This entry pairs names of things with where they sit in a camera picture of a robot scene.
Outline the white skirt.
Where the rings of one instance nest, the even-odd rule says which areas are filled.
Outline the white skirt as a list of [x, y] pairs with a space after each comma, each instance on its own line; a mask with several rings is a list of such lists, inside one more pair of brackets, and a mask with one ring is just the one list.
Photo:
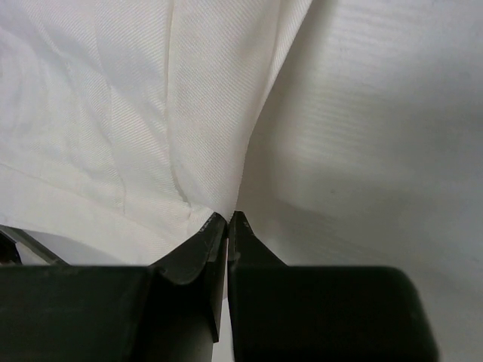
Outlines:
[[148, 265], [235, 209], [308, 1], [3, 1], [1, 223]]

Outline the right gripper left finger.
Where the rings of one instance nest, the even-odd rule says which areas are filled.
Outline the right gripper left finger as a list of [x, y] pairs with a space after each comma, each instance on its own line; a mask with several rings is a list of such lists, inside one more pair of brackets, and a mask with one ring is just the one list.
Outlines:
[[209, 361], [226, 221], [148, 266], [1, 264], [3, 361]]

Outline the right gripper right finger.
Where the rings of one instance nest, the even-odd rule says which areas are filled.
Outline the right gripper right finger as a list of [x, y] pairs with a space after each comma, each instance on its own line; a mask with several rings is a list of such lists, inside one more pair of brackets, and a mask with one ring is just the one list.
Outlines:
[[283, 263], [236, 212], [228, 300], [236, 361], [437, 361], [417, 289], [386, 266]]

